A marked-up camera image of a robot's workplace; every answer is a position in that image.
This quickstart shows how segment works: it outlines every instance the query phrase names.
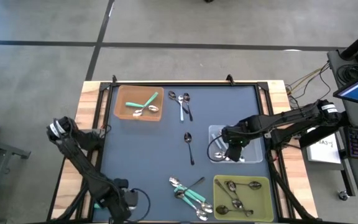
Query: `printed label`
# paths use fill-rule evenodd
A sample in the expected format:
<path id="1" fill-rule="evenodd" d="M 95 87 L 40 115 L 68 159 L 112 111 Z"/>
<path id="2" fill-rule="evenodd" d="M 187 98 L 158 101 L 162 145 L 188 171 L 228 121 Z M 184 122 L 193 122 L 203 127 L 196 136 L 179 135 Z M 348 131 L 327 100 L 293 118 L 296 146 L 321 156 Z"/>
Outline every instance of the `printed label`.
<path id="1" fill-rule="evenodd" d="M 333 112 L 338 112 L 338 111 L 335 108 L 333 108 L 333 109 L 328 109 L 327 112 L 328 113 L 333 113 Z"/>
<path id="2" fill-rule="evenodd" d="M 336 108 L 335 105 L 325 105 L 325 106 L 322 106 L 321 109 L 322 110 L 326 110 L 326 109 L 331 109 L 331 108 Z"/>

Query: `wire bundle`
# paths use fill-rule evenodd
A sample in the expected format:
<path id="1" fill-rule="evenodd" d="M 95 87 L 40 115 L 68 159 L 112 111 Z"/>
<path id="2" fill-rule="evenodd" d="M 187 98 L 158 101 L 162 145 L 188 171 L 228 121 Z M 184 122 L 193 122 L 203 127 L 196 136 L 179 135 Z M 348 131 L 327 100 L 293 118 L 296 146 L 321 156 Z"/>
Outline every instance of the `wire bundle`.
<path id="1" fill-rule="evenodd" d="M 286 85 L 287 87 L 287 95 L 288 97 L 290 98 L 290 101 L 292 103 L 296 103 L 297 107 L 299 108 L 299 104 L 298 104 L 298 101 L 296 99 L 299 99 L 301 98 L 302 96 L 305 95 L 306 93 L 306 89 L 309 85 L 309 83 L 314 80 L 316 77 L 320 77 L 321 81 L 328 87 L 328 91 L 326 94 L 324 94 L 322 97 L 320 97 L 319 99 L 322 99 L 324 98 L 326 95 L 328 95 L 328 93 L 331 91 L 331 87 L 329 87 L 329 85 L 323 80 L 321 74 L 323 72 L 325 72 L 327 69 L 329 68 L 329 64 L 328 62 L 322 66 L 321 68 L 317 68 L 316 70 L 314 70 L 313 72 L 295 80 L 293 83 L 289 84 L 289 85 Z M 300 96 L 297 96 L 297 97 L 294 97 L 293 94 L 302 90 L 303 89 L 303 93 L 300 95 Z"/>
<path id="2" fill-rule="evenodd" d="M 342 85 L 346 85 L 358 77 L 358 64 L 340 66 L 336 70 L 336 76 Z"/>

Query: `desk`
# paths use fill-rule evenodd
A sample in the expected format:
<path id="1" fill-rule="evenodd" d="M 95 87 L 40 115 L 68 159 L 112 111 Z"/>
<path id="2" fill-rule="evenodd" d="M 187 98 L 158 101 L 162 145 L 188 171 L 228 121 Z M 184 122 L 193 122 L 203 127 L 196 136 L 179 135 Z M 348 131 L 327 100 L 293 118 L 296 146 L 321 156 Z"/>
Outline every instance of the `desk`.
<path id="1" fill-rule="evenodd" d="M 227 81 L 156 81 L 159 83 L 228 83 Z M 272 81 L 236 81 L 236 83 L 265 83 L 263 91 L 260 88 L 261 101 L 263 111 L 268 114 L 269 103 L 271 102 L 271 108 L 273 113 L 280 113 L 282 111 L 290 110 L 287 94 L 285 91 L 284 82 L 281 80 Z M 80 129 L 99 128 L 103 123 L 103 119 L 106 119 L 104 112 L 108 100 L 108 94 L 100 96 L 99 89 L 105 82 L 84 82 L 81 92 L 80 102 L 75 117 L 75 121 Z M 136 83 L 147 82 L 117 82 L 117 84 L 135 85 Z M 96 109 L 96 105 L 100 104 L 100 110 Z M 297 141 L 292 141 L 291 144 L 298 145 Z M 92 161 L 96 162 L 96 156 L 92 156 Z M 305 164 L 303 162 L 302 154 L 299 149 L 288 147 L 283 151 L 282 159 L 285 164 L 285 171 L 288 179 L 291 191 L 295 194 L 300 203 L 307 209 L 309 213 L 317 217 L 316 208 L 314 205 L 313 196 L 310 189 L 308 176 L 306 173 Z M 69 206 L 71 201 L 75 198 L 81 187 L 81 176 L 77 173 L 76 169 L 72 166 L 70 161 L 63 161 L 61 175 L 58 179 L 58 185 L 53 197 L 51 209 L 48 218 L 57 218 L 64 210 Z M 290 211 L 287 210 L 287 201 L 278 187 L 279 204 L 282 207 L 282 217 L 289 217 Z M 81 216 L 77 218 L 84 218 L 88 216 L 88 205 L 90 198 L 85 198 L 85 206 Z"/>

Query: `clear plastic tray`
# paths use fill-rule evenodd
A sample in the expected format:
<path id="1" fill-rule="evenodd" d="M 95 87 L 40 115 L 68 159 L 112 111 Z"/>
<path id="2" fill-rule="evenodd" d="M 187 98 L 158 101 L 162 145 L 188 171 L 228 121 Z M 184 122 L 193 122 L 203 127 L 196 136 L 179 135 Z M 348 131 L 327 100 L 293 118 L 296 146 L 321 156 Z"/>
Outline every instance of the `clear plastic tray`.
<path id="1" fill-rule="evenodd" d="M 210 143 L 214 137 L 212 137 L 212 135 L 214 135 L 215 137 L 218 137 L 220 135 L 220 130 L 222 130 L 222 128 L 224 128 L 226 125 L 211 125 L 208 128 L 208 143 Z M 233 163 L 233 164 L 255 164 L 258 162 L 262 162 L 263 161 L 263 155 L 262 155 L 262 145 L 260 143 L 261 138 L 258 139 L 254 139 L 251 140 L 251 142 L 246 146 L 242 148 L 242 152 L 241 152 L 241 160 L 239 162 L 234 162 L 232 160 L 229 160 L 227 158 L 227 160 L 225 161 L 221 161 L 221 163 Z M 222 138 L 219 138 L 218 140 L 216 140 L 214 143 L 212 143 L 211 147 L 209 148 L 209 155 L 211 156 L 211 158 L 213 159 L 219 159 L 217 157 L 215 157 L 215 153 L 217 152 L 226 152 L 226 149 L 229 147 L 229 144 L 226 144 L 223 142 Z"/>

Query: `plastic tray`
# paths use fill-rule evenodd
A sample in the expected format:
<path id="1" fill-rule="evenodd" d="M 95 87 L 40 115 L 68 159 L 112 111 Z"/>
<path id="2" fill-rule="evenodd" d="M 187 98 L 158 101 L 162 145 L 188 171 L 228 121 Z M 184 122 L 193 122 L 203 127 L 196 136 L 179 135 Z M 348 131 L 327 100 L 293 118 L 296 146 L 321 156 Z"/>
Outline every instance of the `plastic tray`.
<path id="1" fill-rule="evenodd" d="M 225 205 L 230 210 L 236 210 L 228 195 L 216 184 L 214 184 L 214 216 L 217 220 L 230 221 L 251 221 L 251 222 L 272 222 L 274 219 L 272 196 L 270 195 L 270 183 L 266 177 L 251 177 L 251 176 L 231 176 L 231 175 L 216 175 L 214 180 L 218 179 L 223 187 L 232 195 L 236 195 L 229 191 L 225 181 L 234 181 L 235 183 L 248 184 L 251 181 L 258 181 L 262 187 L 257 190 L 252 190 L 246 185 L 237 185 L 237 194 L 239 199 L 244 204 L 244 208 L 253 210 L 254 214 L 247 217 L 242 212 L 229 212 L 226 215 L 221 215 L 215 212 L 219 205 Z"/>
<path id="2" fill-rule="evenodd" d="M 220 130 L 222 130 L 222 128 L 224 128 L 226 125 L 211 125 L 208 128 L 208 139 L 210 143 L 214 138 L 212 137 L 212 134 L 215 135 L 216 137 L 218 137 L 220 135 Z M 251 142 L 246 146 L 242 148 L 242 152 L 241 152 L 241 156 L 244 159 L 243 161 L 239 161 L 239 162 L 234 162 L 232 160 L 228 160 L 228 161 L 221 161 L 218 163 L 233 163 L 233 164 L 255 164 L 258 162 L 262 162 L 263 161 L 263 155 L 262 155 L 262 145 L 260 143 L 261 138 L 259 139 L 254 139 L 251 140 Z M 213 159 L 218 159 L 215 158 L 214 155 L 216 152 L 221 152 L 224 151 L 226 152 L 227 147 L 229 147 L 229 144 L 226 144 L 223 142 L 222 138 L 216 140 L 215 142 L 212 143 L 211 147 L 209 148 L 209 155 L 211 156 L 211 158 Z"/>
<path id="3" fill-rule="evenodd" d="M 149 105 L 158 107 L 158 112 L 151 112 L 145 108 L 141 116 L 133 116 L 132 114 L 134 111 L 141 108 L 125 105 L 126 102 L 144 105 L 155 92 L 157 92 L 158 95 Z M 162 87 L 122 85 L 118 88 L 116 105 L 114 106 L 114 115 L 119 119 L 160 121 L 162 115 L 163 97 L 164 89 Z"/>

